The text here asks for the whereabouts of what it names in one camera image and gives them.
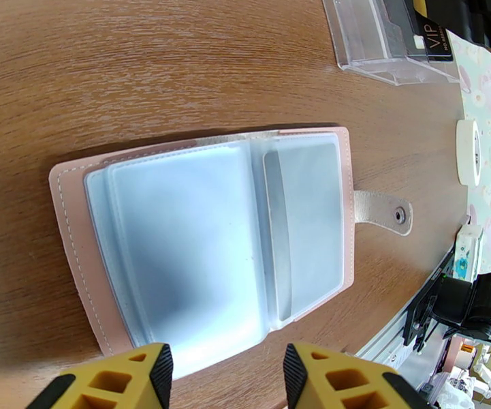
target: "wooden table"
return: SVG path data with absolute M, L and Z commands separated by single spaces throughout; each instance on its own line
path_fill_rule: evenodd
M 411 235 L 358 226 L 352 288 L 174 383 L 173 408 L 279 408 L 287 342 L 357 351 L 452 243 L 462 117 L 458 85 L 340 71 L 321 0 L 0 0 L 0 408 L 99 356 L 51 205 L 57 162 L 266 125 L 349 128 L 355 187 L 411 200 Z

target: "masking tape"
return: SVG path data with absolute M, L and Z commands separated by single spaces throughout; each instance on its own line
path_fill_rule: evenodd
M 457 121 L 457 172 L 465 186 L 479 185 L 481 155 L 478 124 L 472 120 Z

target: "card holder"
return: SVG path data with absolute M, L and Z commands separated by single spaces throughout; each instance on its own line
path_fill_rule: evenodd
M 355 221 L 407 234 L 412 220 L 405 200 L 355 197 L 341 127 L 88 157 L 55 166 L 50 185 L 101 349 L 170 343 L 176 377 L 260 343 L 348 288 Z M 380 200 L 390 203 L 377 211 Z M 405 223 L 390 223 L 394 204 Z
M 177 376 L 187 374 L 341 289 L 337 144 L 329 134 L 252 138 L 88 174 L 101 255 L 134 346 L 171 344 Z

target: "clear acrylic box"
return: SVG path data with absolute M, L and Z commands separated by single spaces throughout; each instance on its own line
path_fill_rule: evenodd
M 439 33 L 433 32 L 432 38 L 427 39 L 416 35 L 417 22 L 410 17 L 407 0 L 323 0 L 323 3 L 342 70 L 393 85 L 458 82 L 454 61 L 429 57 L 426 42 L 438 42 L 440 39 L 434 37 Z M 449 39 L 446 42 L 451 54 Z

